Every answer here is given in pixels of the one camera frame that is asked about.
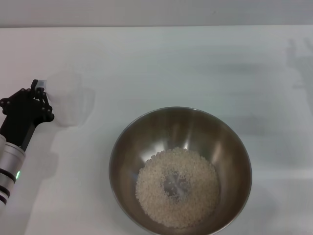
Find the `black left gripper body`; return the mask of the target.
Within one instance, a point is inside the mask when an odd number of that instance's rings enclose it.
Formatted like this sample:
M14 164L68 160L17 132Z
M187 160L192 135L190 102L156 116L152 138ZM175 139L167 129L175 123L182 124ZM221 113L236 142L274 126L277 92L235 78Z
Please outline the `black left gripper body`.
M36 99L0 101L6 118L0 128L0 134L8 143L25 151L36 128L36 120L42 119L43 105Z

